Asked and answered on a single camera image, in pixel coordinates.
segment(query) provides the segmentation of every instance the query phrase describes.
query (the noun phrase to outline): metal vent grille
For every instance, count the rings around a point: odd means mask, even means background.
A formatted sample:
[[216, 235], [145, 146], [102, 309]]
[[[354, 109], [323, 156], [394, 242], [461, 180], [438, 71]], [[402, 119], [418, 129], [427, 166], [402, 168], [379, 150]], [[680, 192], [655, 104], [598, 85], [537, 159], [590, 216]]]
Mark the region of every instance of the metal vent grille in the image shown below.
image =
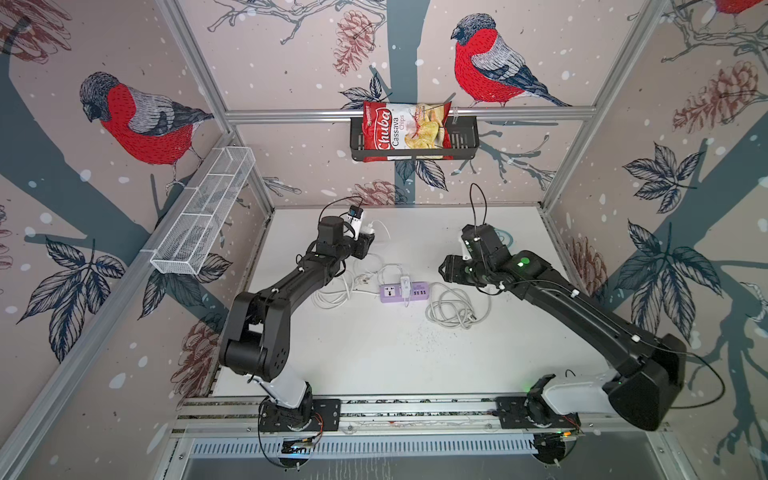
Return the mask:
[[[262, 437], [270, 457], [301, 458], [307, 454], [281, 454], [283, 437]], [[376, 458], [383, 456], [520, 455], [538, 453], [530, 433], [481, 435], [407, 435], [324, 437], [313, 458]], [[197, 439], [192, 458], [252, 458], [261, 456], [258, 439]]]

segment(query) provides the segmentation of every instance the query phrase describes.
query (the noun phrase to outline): leaf illustration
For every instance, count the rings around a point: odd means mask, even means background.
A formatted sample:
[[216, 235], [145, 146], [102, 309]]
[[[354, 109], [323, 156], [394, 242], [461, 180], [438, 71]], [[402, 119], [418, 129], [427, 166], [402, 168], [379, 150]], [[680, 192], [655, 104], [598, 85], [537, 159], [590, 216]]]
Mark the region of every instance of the leaf illustration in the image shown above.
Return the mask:
[[627, 222], [629, 223], [629, 237], [640, 252], [645, 253], [649, 257], [661, 253], [659, 240], [651, 232], [645, 230], [640, 225], [635, 225], [629, 220]]
[[685, 160], [683, 160], [683, 162], [677, 168], [678, 180], [685, 180], [686, 178], [690, 177], [694, 170], [696, 170], [696, 167], [699, 164], [699, 160], [701, 160], [701, 154], [702, 152], [696, 152], [695, 154], [685, 157]]
[[125, 268], [120, 260], [111, 255], [102, 255], [94, 262], [96, 271], [109, 278], [122, 278], [125, 274]]
[[111, 291], [107, 279], [90, 270], [86, 270], [86, 273], [85, 298], [88, 301], [88, 310], [96, 313], [104, 305]]
[[342, 110], [360, 110], [361, 108], [362, 108], [362, 100], [348, 101], [341, 107]]
[[696, 306], [685, 278], [667, 266], [661, 271], [661, 289], [664, 295], [664, 312], [685, 340], [690, 340], [690, 331], [696, 319]]
[[68, 289], [72, 288], [72, 279], [78, 278], [79, 274], [78, 270], [64, 270], [63, 272], [54, 273], [41, 281], [40, 285], [32, 292], [29, 304], [27, 305], [27, 311], [24, 312], [24, 315], [22, 315], [18, 322], [21, 322], [28, 316], [37, 315], [59, 305], [67, 295]]
[[717, 271], [701, 253], [690, 247], [678, 247], [672, 251], [672, 262], [683, 275], [700, 285], [708, 286], [718, 295], [723, 295]]
[[55, 304], [51, 324], [48, 326], [48, 341], [56, 358], [61, 363], [83, 330], [85, 315], [85, 293], [81, 272], [72, 272], [64, 284], [65, 295]]
[[184, 306], [203, 305], [203, 296], [200, 295], [200, 284], [193, 276], [167, 273], [165, 277], [167, 290], [178, 303]]
[[374, 74], [371, 77], [371, 82], [368, 85], [368, 89], [371, 92], [371, 96], [376, 100], [379, 100], [382, 96], [382, 82], [379, 80], [379, 76]]
[[638, 158], [623, 166], [633, 177], [641, 180], [662, 180], [664, 171], [653, 160]]
[[152, 313], [154, 309], [160, 305], [163, 297], [165, 297], [166, 289], [166, 275], [157, 270], [152, 270], [149, 280], [147, 281], [147, 287], [144, 289], [144, 300], [141, 302], [140, 319]]
[[430, 187], [448, 191], [445, 186], [445, 174], [442, 168], [434, 160], [417, 160], [416, 174]]
[[224, 257], [217, 253], [209, 253], [208, 257], [203, 263], [203, 267], [200, 269], [195, 278], [200, 283], [210, 283], [224, 275], [224, 272], [232, 265], [232, 262], [227, 261]]
[[640, 285], [656, 273], [654, 270], [655, 263], [655, 258], [646, 257], [645, 255], [637, 255], [630, 258], [621, 266], [616, 288], [638, 290]]
[[371, 94], [365, 88], [361, 87], [352, 87], [345, 91], [340, 91], [339, 93], [352, 101], [364, 101], [371, 98]]
[[632, 296], [632, 323], [656, 333], [661, 312], [661, 285], [656, 276], [645, 280]]
[[679, 188], [673, 188], [672, 190], [664, 194], [664, 198], [661, 199], [661, 206], [656, 212], [657, 214], [665, 214], [671, 212], [680, 203], [681, 195]]
[[672, 184], [665, 180], [646, 182], [640, 187], [640, 190], [635, 192], [634, 196], [644, 198], [645, 200], [653, 200], [664, 195], [670, 188], [672, 188]]
[[85, 265], [85, 257], [80, 250], [70, 247], [66, 243], [56, 242], [45, 238], [45, 246], [48, 248], [48, 254], [61, 266], [76, 270]]
[[415, 160], [395, 160], [395, 172], [402, 178], [403, 182], [408, 180], [415, 170]]
[[664, 173], [665, 178], [674, 178], [677, 170], [677, 159], [671, 148], [654, 142], [654, 161]]

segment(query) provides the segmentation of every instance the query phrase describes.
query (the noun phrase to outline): black cable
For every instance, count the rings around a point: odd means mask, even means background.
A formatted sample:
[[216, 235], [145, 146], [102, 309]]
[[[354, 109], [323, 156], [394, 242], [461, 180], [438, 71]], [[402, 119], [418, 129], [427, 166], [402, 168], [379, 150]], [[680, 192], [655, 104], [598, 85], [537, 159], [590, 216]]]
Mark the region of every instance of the black cable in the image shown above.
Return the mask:
[[[265, 396], [264, 400], [262, 400], [261, 403], [259, 404], [259, 419], [262, 418], [262, 416], [261, 416], [262, 415], [262, 406], [264, 405], [264, 402], [268, 398], [269, 397]], [[266, 452], [264, 451], [264, 447], [263, 447], [263, 445], [261, 445], [261, 425], [259, 425], [259, 424], [256, 425], [256, 435], [259, 437], [259, 449], [261, 450], [261, 455], [264, 455], [264, 458], [266, 458], [266, 460], [269, 463], [271, 463], [272, 465], [275, 465], [278, 468], [284, 468], [286, 471], [290, 470], [290, 469], [293, 469], [293, 468], [296, 468], [296, 469], [299, 468], [298, 464], [294, 465], [293, 467], [289, 467], [289, 466], [283, 465], [282, 463], [275, 463], [275, 462], [272, 461], [272, 459], [270, 457], [266, 456]]]
[[344, 197], [344, 198], [339, 198], [338, 200], [334, 200], [333, 202], [331, 202], [331, 203], [327, 204], [325, 207], [323, 207], [323, 209], [320, 211], [320, 216], [319, 216], [319, 217], [317, 217], [317, 223], [320, 223], [320, 221], [323, 219], [323, 212], [324, 212], [324, 211], [326, 211], [326, 208], [328, 208], [328, 207], [330, 207], [331, 205], [333, 205], [333, 204], [335, 204], [335, 203], [337, 203], [337, 202], [340, 202], [340, 201], [342, 201], [342, 200], [349, 200], [350, 198], [359, 198], [359, 199], [360, 199], [360, 205], [362, 205], [362, 201], [364, 200], [364, 199], [363, 199], [361, 196], [359, 196], [359, 195], [351, 195], [351, 196], [349, 196], [349, 197]]
[[484, 290], [480, 290], [480, 287], [479, 287], [479, 286], [477, 286], [477, 285], [475, 285], [475, 288], [476, 288], [476, 289], [477, 289], [477, 291], [479, 291], [480, 293], [484, 293], [485, 295], [489, 295], [489, 296], [497, 296], [497, 295], [500, 295], [502, 292], [504, 292], [504, 290], [499, 290], [499, 291], [498, 291], [498, 292], [496, 292], [496, 293], [488, 293], [488, 292], [486, 292], [486, 291], [484, 291]]
[[[540, 279], [533, 279], [533, 280], [521, 280], [521, 281], [520, 281], [520, 282], [518, 282], [518, 283], [536, 283], [536, 282], [542, 282], [542, 283], [552, 283], [553, 285], [556, 285], [556, 286], [558, 286], [558, 287], [562, 288], [563, 290], [566, 290], [566, 289], [565, 289], [565, 287], [564, 287], [564, 286], [562, 286], [560, 283], [552, 282], [552, 281], [550, 281], [550, 280], [540, 280]], [[594, 312], [596, 312], [598, 315], [602, 316], [603, 318], [605, 318], [605, 319], [606, 319], [606, 320], [608, 320], [609, 322], [613, 323], [613, 324], [614, 324], [614, 325], [615, 325], [615, 326], [616, 326], [618, 329], [620, 329], [620, 330], [624, 331], [624, 333], [626, 333], [627, 335], [629, 335], [629, 336], [632, 336], [632, 333], [631, 333], [631, 332], [629, 332], [627, 329], [625, 329], [625, 328], [624, 328], [622, 325], [619, 325], [618, 323], [616, 323], [616, 321], [615, 321], [615, 320], [613, 320], [612, 318], [610, 318], [610, 317], [609, 317], [608, 315], [606, 315], [605, 313], [601, 312], [601, 311], [600, 311], [600, 310], [599, 310], [597, 307], [593, 306], [593, 305], [592, 305], [591, 303], [589, 303], [587, 300], [584, 300], [583, 298], [581, 298], [581, 296], [580, 296], [580, 295], [577, 295], [577, 296], [576, 296], [576, 298], [578, 298], [578, 299], [579, 299], [579, 300], [580, 300], [580, 301], [581, 301], [581, 302], [582, 302], [584, 305], [586, 305], [586, 306], [590, 307], [590, 308], [591, 308], [591, 309], [592, 309]], [[720, 376], [720, 374], [719, 374], [719, 373], [717, 373], [717, 371], [716, 371], [716, 370], [715, 370], [715, 369], [714, 369], [714, 368], [713, 368], [713, 367], [712, 367], [712, 366], [711, 366], [711, 365], [710, 365], [710, 364], [709, 364], [709, 363], [708, 363], [708, 362], [707, 362], [705, 359], [701, 358], [701, 357], [700, 357], [700, 356], [698, 356], [696, 353], [693, 353], [693, 352], [680, 352], [680, 351], [678, 351], [678, 350], [665, 349], [665, 348], [664, 348], [664, 347], [662, 347], [662, 346], [654, 345], [653, 343], [649, 343], [649, 342], [646, 342], [646, 341], [645, 341], [645, 340], [643, 340], [643, 339], [640, 339], [639, 341], [640, 341], [640, 343], [644, 343], [645, 345], [648, 345], [648, 346], [650, 346], [650, 347], [652, 347], [652, 348], [655, 348], [655, 349], [659, 349], [659, 350], [661, 350], [662, 352], [676, 353], [677, 355], [683, 354], [683, 355], [685, 355], [685, 356], [695, 356], [695, 357], [696, 357], [696, 358], [698, 358], [698, 359], [699, 359], [699, 361], [700, 361], [700, 362], [702, 362], [702, 363], [703, 363], [703, 364], [704, 364], [704, 365], [705, 365], [705, 366], [706, 366], [706, 367], [707, 367], [709, 370], [711, 370], [711, 371], [712, 371], [712, 373], [714, 373], [714, 375], [715, 375], [715, 376], [717, 377], [717, 379], [720, 381], [720, 394], [718, 394], [718, 395], [717, 395], [717, 396], [716, 396], [714, 399], [712, 399], [712, 400], [709, 400], [709, 401], [707, 401], [707, 402], [703, 402], [703, 403], [697, 403], [697, 404], [695, 404], [695, 405], [679, 406], [679, 407], [674, 407], [674, 406], [672, 406], [672, 407], [670, 407], [670, 410], [686, 410], [686, 409], [698, 409], [698, 408], [700, 408], [700, 407], [703, 407], [703, 406], [712, 405], [713, 403], [717, 402], [718, 400], [722, 399], [722, 398], [725, 396], [725, 393], [726, 393], [726, 390], [727, 390], [727, 388], [726, 388], [725, 382], [723, 381], [723, 377], [721, 377], [721, 376]]]
[[480, 190], [480, 194], [482, 195], [482, 201], [485, 204], [485, 212], [482, 215], [482, 225], [485, 225], [485, 218], [488, 217], [488, 201], [485, 199], [485, 192], [482, 191], [480, 188], [480, 185], [477, 185], [473, 183], [469, 186], [469, 204], [472, 205], [472, 218], [475, 221], [475, 226], [478, 226], [478, 219], [475, 215], [475, 202], [472, 200], [472, 187], [477, 187]]
[[342, 276], [346, 272], [346, 261], [342, 260], [341, 264], [342, 264], [342, 266], [344, 266], [343, 270], [338, 272], [336, 275], [334, 275], [333, 278], [338, 278], [338, 277]]

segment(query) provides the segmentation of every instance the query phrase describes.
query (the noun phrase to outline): pine cone illustration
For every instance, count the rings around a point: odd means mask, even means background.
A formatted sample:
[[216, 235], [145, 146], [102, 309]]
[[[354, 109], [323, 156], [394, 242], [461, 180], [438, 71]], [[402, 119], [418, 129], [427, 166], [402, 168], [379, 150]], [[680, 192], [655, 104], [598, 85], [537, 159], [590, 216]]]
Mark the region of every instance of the pine cone illustration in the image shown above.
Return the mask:
[[715, 124], [731, 122], [757, 94], [757, 67], [749, 61], [738, 61], [722, 68], [698, 95], [691, 95], [681, 111], [675, 110], [673, 128], [687, 127], [689, 134]]
[[[362, 197], [363, 205], [396, 205], [404, 204], [406, 196], [395, 184], [385, 180], [374, 180], [370, 184], [355, 184], [349, 195], [359, 195]], [[359, 200], [353, 198], [349, 201], [357, 204]]]
[[197, 322], [184, 337], [182, 346], [186, 354], [180, 368], [170, 378], [176, 384], [174, 393], [181, 395], [179, 406], [193, 396], [203, 395], [212, 362], [215, 361], [219, 335], [205, 322]]
[[24, 61], [45, 63], [59, 48], [71, 50], [64, 20], [72, 17], [52, 0], [3, 0], [0, 2], [0, 44], [26, 18], [29, 26], [18, 33], [10, 54]]
[[603, 256], [596, 252], [594, 247], [590, 247], [587, 237], [581, 238], [578, 242], [575, 238], [571, 238], [568, 252], [571, 254], [571, 260], [576, 266], [579, 277], [584, 281], [587, 294], [594, 295], [608, 280]]
[[357, 70], [373, 51], [373, 23], [362, 12], [344, 12], [344, 19], [336, 25], [336, 50], [333, 67], [342, 75]]

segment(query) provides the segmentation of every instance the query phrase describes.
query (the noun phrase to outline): white wire mesh basket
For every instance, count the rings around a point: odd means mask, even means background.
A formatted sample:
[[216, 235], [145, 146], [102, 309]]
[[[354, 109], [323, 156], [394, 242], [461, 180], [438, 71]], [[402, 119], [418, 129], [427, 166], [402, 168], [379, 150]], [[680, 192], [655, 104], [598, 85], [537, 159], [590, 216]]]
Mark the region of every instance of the white wire mesh basket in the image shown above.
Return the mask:
[[248, 147], [225, 147], [195, 188], [150, 262], [161, 273], [197, 275], [256, 163]]

